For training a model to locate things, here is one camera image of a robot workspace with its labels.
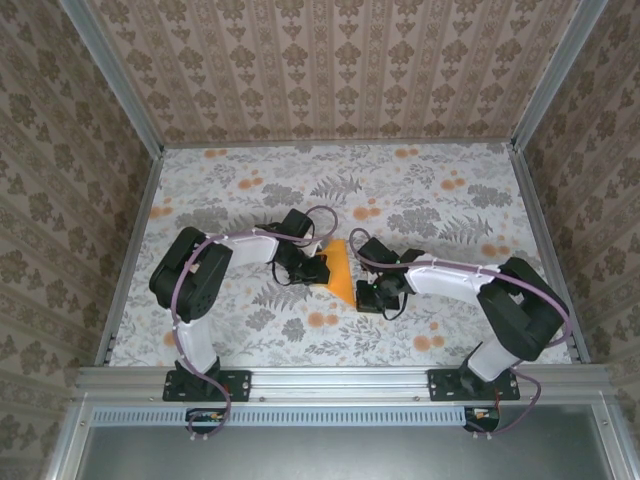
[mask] yellow object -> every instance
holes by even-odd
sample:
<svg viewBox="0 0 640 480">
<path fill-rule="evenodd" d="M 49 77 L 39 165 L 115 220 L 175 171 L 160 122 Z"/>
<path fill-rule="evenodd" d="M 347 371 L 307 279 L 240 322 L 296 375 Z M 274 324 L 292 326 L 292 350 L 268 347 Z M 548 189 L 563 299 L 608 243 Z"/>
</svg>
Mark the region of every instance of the yellow object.
<svg viewBox="0 0 640 480">
<path fill-rule="evenodd" d="M 327 256 L 327 267 L 330 274 L 326 288 L 336 297 L 355 307 L 356 299 L 353 295 L 353 282 L 351 281 L 346 242 L 344 240 L 333 240 L 327 248 L 318 252 L 318 255 Z"/>
</svg>

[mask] grey panel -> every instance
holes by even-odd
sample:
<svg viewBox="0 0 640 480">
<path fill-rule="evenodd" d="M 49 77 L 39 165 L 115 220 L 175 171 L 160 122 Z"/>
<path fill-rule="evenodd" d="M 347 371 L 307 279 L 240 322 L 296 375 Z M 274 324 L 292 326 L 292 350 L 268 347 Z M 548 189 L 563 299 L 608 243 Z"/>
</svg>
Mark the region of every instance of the grey panel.
<svg viewBox="0 0 640 480">
<path fill-rule="evenodd" d="M 591 408 L 539 407 L 512 432 L 460 427 L 237 427 L 208 441 L 183 428 L 93 428 L 80 479 L 612 478 Z"/>
</svg>

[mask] wallpaper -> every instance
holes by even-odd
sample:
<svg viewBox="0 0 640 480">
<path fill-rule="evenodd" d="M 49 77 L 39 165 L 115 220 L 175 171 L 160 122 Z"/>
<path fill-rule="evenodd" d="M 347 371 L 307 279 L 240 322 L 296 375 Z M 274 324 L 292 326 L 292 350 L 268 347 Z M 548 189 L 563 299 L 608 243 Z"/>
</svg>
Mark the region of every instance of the wallpaper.
<svg viewBox="0 0 640 480">
<path fill-rule="evenodd" d="M 0 2 L 0 478 L 36 478 L 55 445 L 148 168 L 57 2 Z"/>
<path fill-rule="evenodd" d="M 337 239 L 363 227 L 399 254 L 420 248 L 482 265 L 516 255 L 541 271 L 505 144 L 167 150 L 110 365 L 176 360 L 171 316 L 149 278 L 181 229 L 242 231 L 315 205 L 337 212 Z M 310 216 L 318 234 L 331 227 L 329 214 Z M 349 262 L 354 281 L 366 280 Z M 490 334 L 478 308 L 451 298 L 411 296 L 386 321 L 322 286 L 280 286 L 260 264 L 229 270 L 200 321 L 227 367 L 456 365 Z M 571 360 L 563 344 L 539 361 Z"/>
<path fill-rule="evenodd" d="M 578 0 L 88 0 L 167 145 L 508 138 Z"/>
<path fill-rule="evenodd" d="M 639 2 L 609 1 L 526 156 L 591 353 L 610 364 L 637 441 Z"/>
</svg>

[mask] purple cable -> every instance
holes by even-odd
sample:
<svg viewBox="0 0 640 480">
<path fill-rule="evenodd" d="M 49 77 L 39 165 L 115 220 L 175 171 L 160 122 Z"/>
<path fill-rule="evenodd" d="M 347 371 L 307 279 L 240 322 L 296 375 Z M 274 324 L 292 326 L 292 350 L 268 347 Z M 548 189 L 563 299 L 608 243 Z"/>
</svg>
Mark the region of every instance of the purple cable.
<svg viewBox="0 0 640 480">
<path fill-rule="evenodd" d="M 553 342 L 550 342 L 546 348 L 554 347 L 556 345 L 566 342 L 569 336 L 571 335 L 571 330 L 572 330 L 571 319 L 569 318 L 569 314 L 565 311 L 565 309 L 562 308 L 562 305 L 560 305 L 556 300 L 553 299 L 553 297 L 549 296 L 547 293 L 543 292 L 539 288 L 534 287 L 533 285 L 528 284 L 527 282 L 523 282 L 518 278 L 510 277 L 509 275 L 505 275 L 503 273 L 494 272 L 493 270 L 488 270 L 486 268 L 479 268 L 479 266 L 467 265 L 464 263 L 457 263 L 457 262 L 449 262 L 445 260 L 435 259 L 433 262 L 424 261 L 424 262 L 393 263 L 393 264 L 373 262 L 371 260 L 364 258 L 362 255 L 358 253 L 358 250 L 355 246 L 355 238 L 354 238 L 355 234 L 358 232 L 363 233 L 367 237 L 367 240 L 371 238 L 371 235 L 364 228 L 354 228 L 353 230 L 351 230 L 351 233 L 349 234 L 349 246 L 351 247 L 351 251 L 353 252 L 355 257 L 363 263 L 366 263 L 368 265 L 371 265 L 373 267 L 378 267 L 378 268 L 409 268 L 409 267 L 422 267 L 422 266 L 425 266 L 425 267 L 438 266 L 443 268 L 451 268 L 453 270 L 460 270 L 463 272 L 478 273 L 482 275 L 492 276 L 499 280 L 503 280 L 505 282 L 511 283 L 520 288 L 528 290 L 529 292 L 539 296 L 545 302 L 551 305 L 560 314 L 565 325 L 564 333 L 559 339 L 554 340 Z M 527 380 L 533 383 L 537 388 L 536 394 L 532 397 L 531 402 L 529 403 L 529 405 L 527 405 L 527 408 L 525 408 L 524 412 L 522 412 L 522 414 L 520 414 L 520 416 L 517 419 L 515 419 L 506 427 L 496 430 L 494 432 L 491 432 L 491 435 L 499 435 L 502 433 L 506 433 L 509 430 L 511 430 L 513 427 L 515 427 L 517 424 L 519 424 L 531 412 L 533 407 L 538 402 L 540 395 L 542 394 L 542 385 L 540 384 L 540 382 L 538 382 L 535 378 L 525 375 L 524 373 L 521 373 L 514 368 L 514 367 L 517 367 L 520 363 L 522 362 L 520 361 L 520 362 L 517 362 L 515 365 L 513 365 L 513 367 L 510 368 L 511 372 L 514 375 L 522 378 L 523 380 Z M 489 434 L 489 432 L 483 432 L 483 431 L 480 431 L 477 433 L 480 433 L 481 435 Z"/>
<path fill-rule="evenodd" d="M 333 227 L 331 228 L 331 230 L 329 230 L 329 232 L 325 233 L 324 235 L 322 235 L 320 237 L 313 237 L 313 238 L 310 238 L 310 239 L 298 238 L 298 237 L 293 237 L 293 236 L 290 236 L 290 235 L 283 235 L 281 233 L 267 232 L 267 231 L 264 231 L 264 230 L 260 230 L 258 228 L 254 228 L 252 230 L 249 230 L 248 232 L 234 232 L 234 233 L 230 233 L 230 234 L 227 234 L 227 235 L 215 235 L 213 237 L 207 238 L 204 242 L 202 242 L 198 246 L 198 248 L 196 248 L 193 251 L 193 253 L 189 257 L 189 259 L 184 264 L 184 268 L 182 269 L 182 272 L 180 273 L 180 276 L 178 277 L 178 281 L 176 282 L 176 286 L 173 289 L 173 295 L 171 296 L 171 317 L 173 318 L 173 329 L 172 329 L 173 330 L 173 340 L 174 340 L 174 342 L 176 344 L 176 348 L 178 350 L 178 353 L 180 354 L 180 359 L 182 360 L 182 363 L 187 368 L 187 370 L 189 370 L 196 377 L 200 378 L 201 380 L 204 380 L 207 383 L 210 383 L 215 388 L 217 388 L 218 391 L 220 391 L 220 393 L 222 393 L 222 395 L 224 396 L 224 400 L 225 400 L 225 412 L 224 412 L 224 415 L 222 417 L 222 420 L 220 421 L 218 426 L 215 427 L 207 435 L 208 437 L 216 435 L 218 432 L 220 432 L 220 430 L 222 429 L 224 424 L 229 419 L 229 415 L 231 414 L 231 397 L 229 396 L 229 393 L 224 389 L 224 387 L 222 385 L 220 385 L 220 383 L 218 383 L 217 381 L 215 381 L 212 378 L 207 377 L 203 373 L 199 372 L 196 369 L 196 367 L 189 361 L 189 359 L 187 358 L 187 356 L 184 353 L 184 348 L 182 347 L 182 343 L 180 342 L 180 338 L 178 337 L 178 327 L 180 325 L 181 320 L 180 320 L 180 317 L 178 316 L 178 313 L 177 313 L 178 295 L 180 294 L 180 289 L 182 288 L 184 280 L 185 280 L 185 278 L 187 278 L 187 274 L 189 273 L 189 270 L 191 269 L 192 265 L 197 260 L 198 256 L 202 253 L 202 251 L 205 248 L 207 248 L 209 245 L 211 245 L 212 243 L 217 242 L 219 240 L 224 240 L 224 239 L 228 239 L 228 238 L 246 238 L 246 237 L 251 237 L 253 235 L 260 235 L 260 236 L 263 236 L 263 237 L 273 237 L 273 238 L 278 238 L 278 239 L 281 239 L 281 240 L 289 240 L 289 241 L 292 241 L 292 242 L 299 242 L 299 241 L 302 241 L 302 240 L 307 241 L 307 242 L 320 242 L 320 241 L 322 241 L 322 240 L 324 240 L 326 238 L 329 238 L 331 235 L 333 235 L 333 233 L 338 228 L 338 214 L 331 207 L 327 207 L 325 205 L 316 205 L 315 207 L 312 207 L 309 210 L 307 210 L 306 214 L 308 215 L 309 213 L 311 213 L 311 212 L 313 212 L 315 210 L 326 210 L 329 213 L 331 213 L 331 215 L 333 215 Z M 197 434 L 193 431 L 193 420 L 197 416 L 199 416 L 199 415 L 192 416 L 190 418 L 190 421 L 189 421 L 188 425 L 187 425 L 187 429 L 189 430 L 189 433 L 191 434 L 191 438 L 195 438 L 197 436 Z"/>
</svg>

